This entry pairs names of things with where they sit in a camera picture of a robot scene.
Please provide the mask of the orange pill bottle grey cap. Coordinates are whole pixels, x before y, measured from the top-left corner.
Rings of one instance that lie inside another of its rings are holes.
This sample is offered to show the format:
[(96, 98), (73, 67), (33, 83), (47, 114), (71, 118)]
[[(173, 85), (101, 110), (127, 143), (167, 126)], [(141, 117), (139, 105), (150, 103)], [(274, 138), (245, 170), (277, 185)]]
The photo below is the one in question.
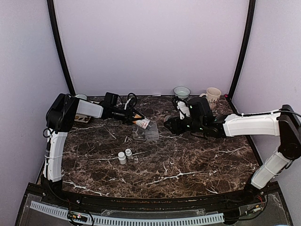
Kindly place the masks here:
[(142, 128), (142, 129), (149, 129), (150, 128), (150, 120), (147, 118), (144, 118), (142, 120), (135, 120), (133, 121), (133, 123), (135, 125), (137, 125), (138, 127)]

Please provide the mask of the clear plastic pill organizer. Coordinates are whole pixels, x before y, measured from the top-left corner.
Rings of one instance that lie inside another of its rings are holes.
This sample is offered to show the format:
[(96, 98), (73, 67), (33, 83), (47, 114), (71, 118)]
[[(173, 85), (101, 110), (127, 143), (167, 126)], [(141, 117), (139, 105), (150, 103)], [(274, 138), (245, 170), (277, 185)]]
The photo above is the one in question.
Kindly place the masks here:
[(151, 121), (149, 129), (142, 129), (141, 127), (133, 126), (133, 139), (138, 141), (156, 141), (159, 140), (159, 132), (157, 123)]

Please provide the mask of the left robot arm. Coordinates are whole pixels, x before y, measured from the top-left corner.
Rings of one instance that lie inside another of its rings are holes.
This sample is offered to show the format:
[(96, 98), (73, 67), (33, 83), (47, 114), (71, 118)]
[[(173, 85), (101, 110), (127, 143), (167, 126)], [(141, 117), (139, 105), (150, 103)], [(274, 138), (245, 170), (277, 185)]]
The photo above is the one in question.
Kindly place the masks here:
[(126, 125), (136, 124), (142, 129), (148, 127), (150, 120), (135, 109), (137, 97), (134, 93), (128, 94), (126, 103), (121, 107), (117, 106), (118, 99), (119, 95), (107, 92), (104, 100), (95, 104), (79, 96), (62, 93), (58, 95), (46, 114), (47, 134), (44, 137), (48, 139), (48, 144), (43, 175), (49, 183), (62, 183), (64, 143), (77, 114), (102, 120), (115, 119)]

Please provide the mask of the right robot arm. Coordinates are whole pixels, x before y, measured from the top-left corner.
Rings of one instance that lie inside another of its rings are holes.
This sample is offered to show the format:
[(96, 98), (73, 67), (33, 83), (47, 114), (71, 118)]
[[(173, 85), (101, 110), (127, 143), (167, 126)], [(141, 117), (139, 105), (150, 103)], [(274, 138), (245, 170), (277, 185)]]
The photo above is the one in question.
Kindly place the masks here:
[(253, 114), (213, 115), (208, 100), (195, 97), (188, 102), (175, 98), (173, 105), (180, 112), (177, 117), (167, 116), (164, 126), (180, 135), (201, 133), (202, 138), (226, 138), (241, 135), (271, 135), (280, 137), (280, 145), (266, 162), (252, 175), (246, 190), (240, 193), (240, 200), (250, 204), (258, 197), (258, 190), (276, 176), (282, 169), (301, 156), (300, 115), (290, 105), (279, 110)]

